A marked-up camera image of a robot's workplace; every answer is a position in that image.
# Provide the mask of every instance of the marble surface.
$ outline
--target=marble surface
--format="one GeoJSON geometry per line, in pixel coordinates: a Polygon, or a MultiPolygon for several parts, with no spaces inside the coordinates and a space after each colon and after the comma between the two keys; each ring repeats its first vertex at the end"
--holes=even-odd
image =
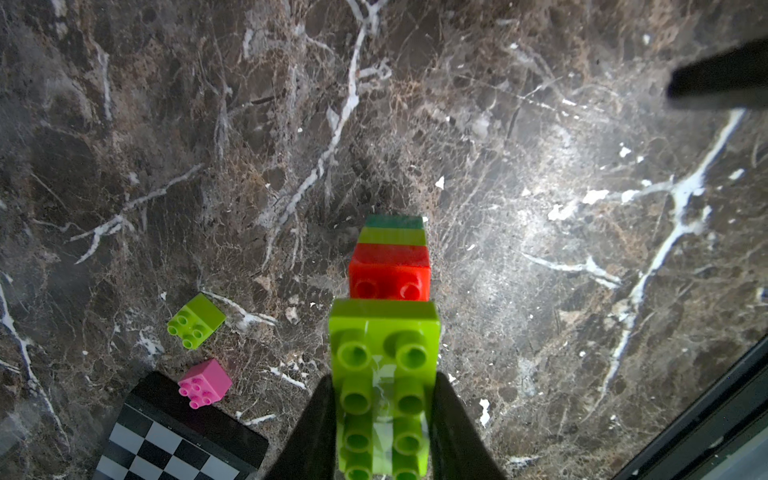
{"type": "Polygon", "coordinates": [[[209,357],[268,466],[372,212],[427,220],[439,368],[511,477],[610,478],[768,330],[768,114],[664,101],[765,2],[0,13],[6,478],[89,478],[136,381],[209,357]],[[188,352],[201,290],[228,318],[188,352]]]}

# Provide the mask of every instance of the black and white squares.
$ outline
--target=black and white squares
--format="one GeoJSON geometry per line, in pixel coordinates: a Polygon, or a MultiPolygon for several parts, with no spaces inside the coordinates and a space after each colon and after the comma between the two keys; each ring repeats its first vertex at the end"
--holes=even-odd
{"type": "Polygon", "coordinates": [[[240,473],[130,406],[123,408],[96,470],[97,480],[235,480],[240,473]]]}
{"type": "Polygon", "coordinates": [[[191,409],[176,382],[152,372],[126,398],[93,478],[245,480],[268,445],[219,409],[191,409]]]}

